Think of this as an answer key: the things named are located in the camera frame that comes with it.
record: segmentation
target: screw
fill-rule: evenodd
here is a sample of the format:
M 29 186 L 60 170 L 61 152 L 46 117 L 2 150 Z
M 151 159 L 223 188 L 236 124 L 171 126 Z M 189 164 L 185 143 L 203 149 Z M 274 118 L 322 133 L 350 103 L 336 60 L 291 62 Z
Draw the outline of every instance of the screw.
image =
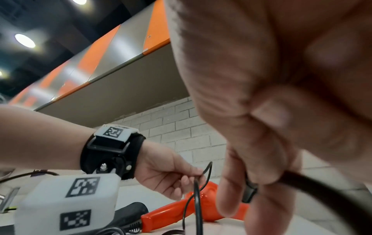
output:
M 102 171 L 107 170 L 107 165 L 106 165 L 105 163 L 102 163 L 100 169 L 101 169 Z

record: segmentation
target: ceiling light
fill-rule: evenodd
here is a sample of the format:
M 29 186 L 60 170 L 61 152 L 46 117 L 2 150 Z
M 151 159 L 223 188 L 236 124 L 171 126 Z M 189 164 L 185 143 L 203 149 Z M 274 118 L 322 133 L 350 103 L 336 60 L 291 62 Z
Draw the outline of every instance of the ceiling light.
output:
M 73 0 L 73 1 L 79 5 L 84 5 L 86 3 L 86 0 Z
M 29 47 L 29 48 L 34 48 L 36 45 L 34 41 L 31 40 L 31 38 L 23 35 L 23 34 L 16 34 L 15 39 L 22 45 Z

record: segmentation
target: ceiling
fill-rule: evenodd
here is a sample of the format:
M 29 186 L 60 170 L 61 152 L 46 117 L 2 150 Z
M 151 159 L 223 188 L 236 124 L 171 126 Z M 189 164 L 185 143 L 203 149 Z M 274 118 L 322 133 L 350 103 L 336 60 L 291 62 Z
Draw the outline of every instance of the ceiling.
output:
M 0 95 L 11 99 L 154 1 L 0 0 Z

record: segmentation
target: wrist-mounted device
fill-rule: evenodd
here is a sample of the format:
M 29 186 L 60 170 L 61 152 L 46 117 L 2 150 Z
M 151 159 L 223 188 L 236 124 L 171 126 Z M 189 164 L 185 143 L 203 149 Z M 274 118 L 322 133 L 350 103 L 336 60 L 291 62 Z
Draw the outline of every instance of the wrist-mounted device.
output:
M 80 167 L 87 174 L 115 173 L 122 180 L 134 178 L 137 157 L 146 138 L 138 129 L 106 124 L 87 141 L 80 158 Z

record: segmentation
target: black wrist strap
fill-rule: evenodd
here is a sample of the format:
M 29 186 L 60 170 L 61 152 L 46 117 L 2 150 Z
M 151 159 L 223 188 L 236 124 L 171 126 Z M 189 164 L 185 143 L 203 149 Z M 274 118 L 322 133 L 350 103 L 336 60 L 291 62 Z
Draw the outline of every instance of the black wrist strap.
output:
M 95 170 L 100 169 L 102 163 L 106 163 L 109 168 L 116 169 L 116 173 L 122 180 L 132 179 L 134 178 L 137 157 L 145 139 L 146 138 L 139 133 L 131 134 L 126 142 L 92 135 L 86 142 L 81 153 L 80 167 L 87 174 L 92 174 Z M 89 149 L 88 144 L 91 143 L 92 140 L 95 146 L 112 149 L 126 148 L 126 150 L 124 154 L 118 154 L 110 151 Z

